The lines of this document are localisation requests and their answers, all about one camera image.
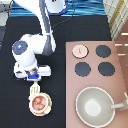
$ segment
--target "cable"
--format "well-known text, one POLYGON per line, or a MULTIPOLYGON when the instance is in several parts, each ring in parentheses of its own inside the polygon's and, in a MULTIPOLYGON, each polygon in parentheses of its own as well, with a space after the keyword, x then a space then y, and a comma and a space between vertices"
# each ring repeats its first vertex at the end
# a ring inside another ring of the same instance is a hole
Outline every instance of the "cable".
POLYGON ((9 4, 9 9, 6 8, 5 4, 3 4, 2 2, 2 5, 4 6, 5 10, 1 11, 0 13, 2 12, 7 12, 8 13, 8 17, 9 17, 9 11, 11 10, 11 3, 13 2, 13 0, 10 2, 9 4))
POLYGON ((69 21, 69 20, 72 19, 72 17, 74 16, 74 13, 75 13, 75 9, 76 9, 76 8, 75 8, 75 4, 74 4, 74 0, 72 0, 72 6, 73 6, 74 10, 73 10, 73 14, 71 15, 71 17, 69 17, 67 20, 64 20, 64 21, 61 21, 61 22, 55 24, 54 26, 52 26, 52 29, 53 29, 54 27, 56 27, 56 26, 58 26, 58 25, 60 25, 60 24, 62 24, 62 23, 65 23, 65 22, 67 22, 67 21, 69 21))
POLYGON ((10 4, 9 4, 9 10, 11 10, 11 4, 12 4, 13 1, 14 1, 14 0, 12 0, 12 1, 10 2, 10 4))
POLYGON ((2 13, 2 12, 8 12, 9 10, 11 10, 11 9, 8 9, 8 10, 3 10, 3 11, 1 11, 0 13, 2 13))
POLYGON ((4 11, 6 11, 7 8, 6 8, 5 4, 3 4, 3 2, 1 2, 1 1, 0 1, 0 3, 4 6, 4 11))

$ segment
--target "bowl rim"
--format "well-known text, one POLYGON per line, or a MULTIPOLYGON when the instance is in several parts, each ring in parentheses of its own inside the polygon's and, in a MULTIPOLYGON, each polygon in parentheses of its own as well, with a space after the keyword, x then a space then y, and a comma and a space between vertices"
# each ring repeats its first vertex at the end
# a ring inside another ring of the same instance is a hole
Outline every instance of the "bowl rim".
POLYGON ((86 88, 84 88, 82 91, 80 91, 80 93, 77 95, 77 98, 76 98, 75 107, 76 107, 77 115, 78 115, 79 118, 80 118, 85 124, 87 124, 88 126, 91 126, 91 127, 94 127, 94 128, 95 128, 95 127, 98 127, 98 128, 105 127, 105 126, 109 125, 109 124, 112 122, 112 120, 114 119, 114 116, 115 116, 115 109, 113 109, 113 114, 112 114, 110 120, 109 120, 107 123, 103 124, 103 125, 91 125, 91 124, 89 124, 88 122, 86 122, 86 121, 81 117, 81 115, 79 114, 79 110, 78 110, 78 108, 77 108, 78 98, 79 98, 79 96, 80 96, 84 91, 89 90, 89 89, 97 89, 97 90, 103 91, 104 93, 106 93, 106 94, 108 95, 108 97, 109 97, 110 100, 112 101, 112 104, 114 104, 114 101, 113 101, 112 97, 111 97, 111 96, 109 95, 109 93, 108 93, 107 91, 105 91, 104 89, 102 89, 102 88, 100 88, 100 87, 94 87, 94 86, 92 86, 92 87, 86 87, 86 88))
POLYGON ((30 102, 29 102, 29 108, 30 108, 30 110, 33 111, 33 112, 35 112, 35 113, 37 113, 37 114, 40 114, 40 113, 44 112, 47 107, 48 107, 48 97, 45 95, 45 93, 38 93, 38 94, 35 94, 35 95, 32 97, 32 99, 30 100, 30 102), (39 110, 39 111, 35 110, 35 109, 33 108, 33 106, 32 106, 33 100, 34 100, 36 97, 38 97, 38 96, 44 97, 45 100, 46 100, 46 105, 45 105, 45 107, 44 107, 42 110, 39 110))

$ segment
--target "black circle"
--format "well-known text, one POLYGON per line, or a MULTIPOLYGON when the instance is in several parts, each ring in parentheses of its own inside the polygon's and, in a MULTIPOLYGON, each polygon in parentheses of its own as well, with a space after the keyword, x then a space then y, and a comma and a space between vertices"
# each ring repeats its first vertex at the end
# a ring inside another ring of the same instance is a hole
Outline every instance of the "black circle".
POLYGON ((106 45, 99 45, 96 48, 96 54, 102 58, 105 58, 111 54, 111 49, 106 45))
POLYGON ((98 70, 103 76, 112 76, 115 72, 114 66, 109 62, 100 63, 98 70))
POLYGON ((89 64, 87 64, 86 62, 79 62, 76 64, 75 66, 75 72, 77 75, 79 76, 87 76, 91 71, 91 68, 89 66, 89 64))

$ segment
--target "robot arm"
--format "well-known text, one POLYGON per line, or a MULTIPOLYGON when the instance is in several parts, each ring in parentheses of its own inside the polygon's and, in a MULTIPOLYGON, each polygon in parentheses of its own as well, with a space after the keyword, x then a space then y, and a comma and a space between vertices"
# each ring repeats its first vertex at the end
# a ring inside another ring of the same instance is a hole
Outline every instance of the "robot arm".
POLYGON ((21 7, 33 12, 39 19, 42 35, 25 34, 12 46, 12 53, 17 61, 14 74, 17 78, 39 81, 41 76, 50 76, 49 66, 39 66, 35 54, 51 55, 56 48, 52 35, 45 0, 14 0, 21 7))
POLYGON ((52 35, 48 10, 45 0, 14 0, 21 7, 34 13, 41 25, 42 35, 25 34, 20 40, 27 42, 35 54, 51 55, 56 48, 52 35))

